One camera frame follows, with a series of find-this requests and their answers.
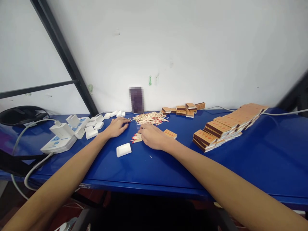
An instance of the hand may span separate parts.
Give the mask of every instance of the hand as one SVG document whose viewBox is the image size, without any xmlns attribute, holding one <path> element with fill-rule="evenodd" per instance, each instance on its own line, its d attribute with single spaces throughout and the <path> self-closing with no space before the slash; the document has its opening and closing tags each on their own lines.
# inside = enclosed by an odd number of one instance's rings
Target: hand
<svg viewBox="0 0 308 231">
<path fill-rule="evenodd" d="M 124 126 L 122 125 L 124 123 L 129 123 L 129 122 L 130 121 L 124 117 L 118 117 L 116 119 L 112 119 L 109 126 L 104 130 L 104 134 L 106 134 L 108 138 L 117 137 L 121 135 L 128 127 L 128 124 L 125 124 Z"/>
<path fill-rule="evenodd" d="M 166 147 L 175 139 L 167 136 L 158 127 L 146 123 L 142 124 L 138 133 L 141 134 L 143 142 L 152 149 L 165 151 Z"/>
</svg>

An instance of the left hand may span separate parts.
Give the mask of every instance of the left hand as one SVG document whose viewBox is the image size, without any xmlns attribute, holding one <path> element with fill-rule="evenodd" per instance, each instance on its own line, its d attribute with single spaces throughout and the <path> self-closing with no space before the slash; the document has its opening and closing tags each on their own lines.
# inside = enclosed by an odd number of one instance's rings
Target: left hand
<svg viewBox="0 0 308 231">
<path fill-rule="evenodd" d="M 117 137 L 121 135 L 128 127 L 128 124 L 125 124 L 124 126 L 122 125 L 124 123 L 129 123 L 129 122 L 130 121 L 124 117 L 118 117 L 116 119 L 112 119 L 109 126 L 104 130 L 104 134 L 106 134 L 108 138 Z"/>
</svg>

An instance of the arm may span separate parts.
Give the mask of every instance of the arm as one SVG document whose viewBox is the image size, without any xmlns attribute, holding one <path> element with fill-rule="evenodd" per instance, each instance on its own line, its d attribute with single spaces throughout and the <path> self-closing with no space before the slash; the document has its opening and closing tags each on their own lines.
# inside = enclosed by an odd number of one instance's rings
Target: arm
<svg viewBox="0 0 308 231">
<path fill-rule="evenodd" d="M 221 164 L 167 137 L 156 126 L 141 125 L 146 145 L 176 158 L 239 222 L 250 230 L 308 230 L 308 221 Z"/>
<path fill-rule="evenodd" d="M 45 230 L 55 212 L 66 202 L 82 182 L 96 156 L 105 143 L 117 137 L 128 127 L 128 119 L 119 117 L 91 143 L 67 161 L 47 180 L 32 197 L 18 210 L 3 228 L 7 230 Z"/>
</svg>

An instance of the metal bar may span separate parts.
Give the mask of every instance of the metal bar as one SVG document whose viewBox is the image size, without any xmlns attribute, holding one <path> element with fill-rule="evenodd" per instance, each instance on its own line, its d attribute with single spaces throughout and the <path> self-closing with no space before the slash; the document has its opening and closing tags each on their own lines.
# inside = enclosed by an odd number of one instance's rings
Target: metal bar
<svg viewBox="0 0 308 231">
<path fill-rule="evenodd" d="M 303 91 L 297 98 L 297 109 L 304 110 L 308 108 L 308 90 Z M 300 112 L 300 116 L 308 118 L 308 112 Z"/>
<path fill-rule="evenodd" d="M 0 169 L 16 176 L 25 177 L 32 167 L 0 150 Z"/>
<path fill-rule="evenodd" d="M 292 111 L 295 107 L 297 97 L 308 88 L 308 71 L 303 75 L 300 81 L 287 93 L 287 95 L 279 102 L 277 107 L 286 110 Z"/>
<path fill-rule="evenodd" d="M 74 61 L 74 58 L 65 42 L 65 39 L 58 27 L 58 24 L 46 2 L 46 0 L 30 0 L 41 22 L 43 23 L 51 41 L 53 42 L 58 54 L 60 55 L 64 66 L 66 67 L 72 80 L 78 80 L 75 86 L 87 106 L 90 114 L 98 114 L 97 108 L 89 93 L 89 90 L 80 74 L 80 71 Z"/>
<path fill-rule="evenodd" d="M 65 81 L 65 82 L 59 82 L 59 83 L 52 83 L 52 84 L 37 86 L 37 87 L 1 92 L 0 93 L 0 99 L 12 97 L 12 96 L 17 96 L 17 95 L 23 95 L 23 94 L 41 91 L 41 90 L 46 90 L 46 89 L 55 88 L 55 87 L 65 86 L 65 85 L 69 85 L 69 84 L 73 84 L 73 83 L 75 83 L 75 84 L 78 83 L 78 80 L 70 80 L 70 81 Z"/>
</svg>

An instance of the stack of matchboxes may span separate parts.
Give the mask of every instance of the stack of matchboxes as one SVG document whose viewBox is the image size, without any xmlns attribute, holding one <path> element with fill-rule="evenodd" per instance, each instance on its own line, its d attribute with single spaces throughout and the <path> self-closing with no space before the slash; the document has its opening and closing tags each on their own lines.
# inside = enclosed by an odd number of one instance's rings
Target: stack of matchboxes
<svg viewBox="0 0 308 231">
<path fill-rule="evenodd" d="M 193 142 L 203 151 L 208 152 L 242 135 L 242 131 L 251 127 L 268 107 L 250 103 L 236 111 L 217 117 L 206 123 L 203 130 L 193 134 Z"/>
<path fill-rule="evenodd" d="M 197 110 L 205 109 L 205 103 L 186 103 L 185 105 L 176 106 L 175 108 L 163 107 L 160 111 L 162 115 L 169 115 L 170 113 L 176 113 L 180 116 L 186 116 L 194 118 L 194 114 L 197 113 Z"/>
</svg>

